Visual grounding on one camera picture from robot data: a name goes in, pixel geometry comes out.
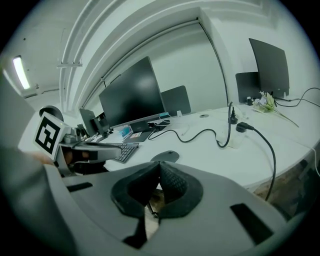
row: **black cable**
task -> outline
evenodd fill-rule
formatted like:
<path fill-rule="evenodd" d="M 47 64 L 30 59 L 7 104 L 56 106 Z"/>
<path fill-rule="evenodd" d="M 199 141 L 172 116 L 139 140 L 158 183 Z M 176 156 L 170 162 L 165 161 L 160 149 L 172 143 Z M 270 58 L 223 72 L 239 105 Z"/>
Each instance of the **black cable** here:
<path fill-rule="evenodd" d="M 279 104 L 278 102 L 276 102 L 276 103 L 277 103 L 279 106 L 282 106 L 282 107 L 292 108 L 292 107 L 297 107 L 297 106 L 300 104 L 300 102 L 303 100 L 303 101 L 312 103 L 312 104 L 320 107 L 319 105 L 317 105 L 317 104 L 315 104 L 315 103 L 313 103 L 313 102 L 311 102 L 311 101 L 306 100 L 306 99 L 303 98 L 303 97 L 305 96 L 306 92 L 308 92 L 308 91 L 310 91 L 310 90 L 312 90 L 312 89 L 317 89 L 317 90 L 320 91 L 320 88 L 312 87 L 312 88 L 309 88 L 308 90 L 306 90 L 306 91 L 303 93 L 303 95 L 302 95 L 301 98 L 296 98 L 296 99 L 283 99 L 283 100 L 286 101 L 286 102 L 292 102 L 292 101 L 297 101 L 297 100 L 299 100 L 299 102 L 298 102 L 296 105 L 290 105 L 290 106 L 288 106 L 288 105 L 281 105 L 281 104 Z"/>
<path fill-rule="evenodd" d="M 268 194 L 265 197 L 265 200 L 267 201 L 269 199 L 269 196 L 271 194 L 272 188 L 274 187 L 274 183 L 275 183 L 275 179 L 276 179 L 276 172 L 277 172 L 277 163 L 276 163 L 276 154 L 275 151 L 273 149 L 273 147 L 271 146 L 271 144 L 269 143 L 269 141 L 257 130 L 255 129 L 253 126 L 245 123 L 245 122 L 240 122 L 236 125 L 235 128 L 238 132 L 244 132 L 245 130 L 251 130 L 251 131 L 255 131 L 257 134 L 260 135 L 260 137 L 268 144 L 271 152 L 272 152 L 272 157 L 273 157 L 273 173 L 272 173 L 272 180 L 271 180 L 271 184 L 269 187 L 269 191 Z"/>
<path fill-rule="evenodd" d="M 216 143 L 217 143 L 217 145 L 219 146 L 219 148 L 221 148 L 221 149 L 225 148 L 225 147 L 228 145 L 229 140 L 230 140 L 230 133 L 231 133 L 231 122 L 230 122 L 231 105 L 232 105 L 232 102 L 230 102 L 230 104 L 229 104 L 229 109 L 228 109 L 228 136 L 227 136 L 227 138 L 226 138 L 226 142 L 225 142 L 224 145 L 221 145 L 220 142 L 217 141 L 217 139 L 216 139 Z M 179 137 L 178 133 L 177 133 L 175 130 L 166 130 L 166 131 L 164 131 L 164 132 L 162 132 L 162 133 L 160 133 L 160 134 L 158 134 L 158 135 L 156 135 L 156 136 L 154 136 L 154 137 L 151 138 L 151 136 L 155 133 L 155 130 L 156 130 L 156 129 L 154 129 L 154 131 L 149 135 L 148 140 L 151 141 L 151 140 L 153 140 L 153 139 L 155 139 L 155 138 L 157 138 L 157 137 L 159 137 L 159 136 L 161 136 L 161 135 L 163 135 L 163 134 L 165 134 L 165 133 L 167 133 L 167 132 L 174 132 L 174 133 L 176 134 L 176 136 L 178 137 L 179 141 L 181 141 L 182 143 L 189 143 L 189 142 L 193 141 L 196 137 L 198 137 L 200 134 L 202 134 L 203 132 L 206 132 L 206 131 L 211 131 L 211 132 L 213 132 L 214 135 L 217 137 L 217 133 L 216 133 L 213 129 L 204 129 L 204 130 L 198 132 L 193 138 L 191 138 L 191 139 L 189 139 L 189 140 L 182 140 L 182 139 Z"/>

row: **keyboard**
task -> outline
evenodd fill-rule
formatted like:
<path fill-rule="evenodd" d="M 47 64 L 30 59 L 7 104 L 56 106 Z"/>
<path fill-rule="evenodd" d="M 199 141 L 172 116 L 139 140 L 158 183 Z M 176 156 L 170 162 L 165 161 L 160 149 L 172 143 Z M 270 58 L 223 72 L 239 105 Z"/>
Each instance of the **keyboard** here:
<path fill-rule="evenodd" d="M 112 160 L 118 161 L 123 164 L 126 161 L 128 161 L 128 159 L 134 154 L 134 152 L 139 147 L 139 143 L 108 143 L 108 144 L 121 147 L 121 155 Z"/>

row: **fluorescent light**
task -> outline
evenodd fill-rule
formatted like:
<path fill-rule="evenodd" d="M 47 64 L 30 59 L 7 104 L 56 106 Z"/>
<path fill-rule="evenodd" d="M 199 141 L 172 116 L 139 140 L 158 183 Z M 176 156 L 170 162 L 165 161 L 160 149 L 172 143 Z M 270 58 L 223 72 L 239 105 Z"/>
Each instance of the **fluorescent light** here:
<path fill-rule="evenodd" d="M 22 66 L 21 56 L 17 56 L 13 59 L 13 65 L 23 88 L 29 89 L 30 85 L 28 83 L 28 80 L 24 71 L 24 67 Z"/>

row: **computer monitor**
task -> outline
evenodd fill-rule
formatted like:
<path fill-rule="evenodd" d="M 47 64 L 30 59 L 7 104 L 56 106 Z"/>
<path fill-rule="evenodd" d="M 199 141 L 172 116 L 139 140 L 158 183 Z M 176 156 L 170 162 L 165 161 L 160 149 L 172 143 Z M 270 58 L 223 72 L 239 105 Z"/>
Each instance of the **computer monitor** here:
<path fill-rule="evenodd" d="M 289 72 L 284 50 L 249 38 L 258 68 L 260 89 L 276 97 L 289 95 Z"/>
<path fill-rule="evenodd" d="M 86 132 L 89 134 L 90 137 L 95 135 L 98 131 L 97 126 L 92 121 L 93 119 L 96 118 L 95 113 L 84 108 L 80 108 L 79 111 L 82 116 L 82 120 L 86 129 Z"/>
<path fill-rule="evenodd" d="M 136 135 L 131 135 L 125 142 L 144 141 L 151 133 L 146 120 L 165 112 L 149 57 L 118 76 L 99 98 L 110 128 L 131 124 Z"/>

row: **white desk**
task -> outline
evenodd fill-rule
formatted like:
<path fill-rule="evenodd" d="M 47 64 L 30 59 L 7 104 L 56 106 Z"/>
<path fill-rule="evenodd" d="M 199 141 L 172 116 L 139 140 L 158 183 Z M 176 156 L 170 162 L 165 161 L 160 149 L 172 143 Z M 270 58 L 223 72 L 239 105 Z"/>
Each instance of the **white desk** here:
<path fill-rule="evenodd" d="M 308 102 L 301 102 L 294 108 L 278 107 L 280 112 L 295 121 L 300 128 L 273 113 L 255 112 L 247 105 L 238 107 L 248 117 L 244 122 L 254 126 L 272 145 L 276 156 L 277 176 L 295 166 L 310 152 L 303 145 L 314 147 L 320 140 L 320 108 Z M 239 109 L 235 108 L 235 112 L 242 117 Z M 181 135 L 189 125 L 188 132 L 180 136 L 183 140 L 189 140 L 203 129 L 210 128 L 217 133 L 227 130 L 227 107 L 201 113 L 208 114 L 209 117 L 200 118 L 201 114 L 194 113 L 174 118 L 171 120 L 172 125 L 163 131 L 173 129 Z M 112 134 L 101 142 L 121 143 L 121 140 L 119 135 Z M 173 132 L 167 132 L 153 140 L 141 142 L 127 163 L 108 160 L 105 167 L 109 171 L 124 169 L 148 162 L 155 155 L 169 150 L 180 155 L 178 164 L 227 177 L 247 189 L 268 181 L 273 173 L 270 148 L 254 131 L 247 131 L 238 149 L 219 148 L 215 135 L 210 131 L 202 133 L 189 143 L 181 143 Z"/>

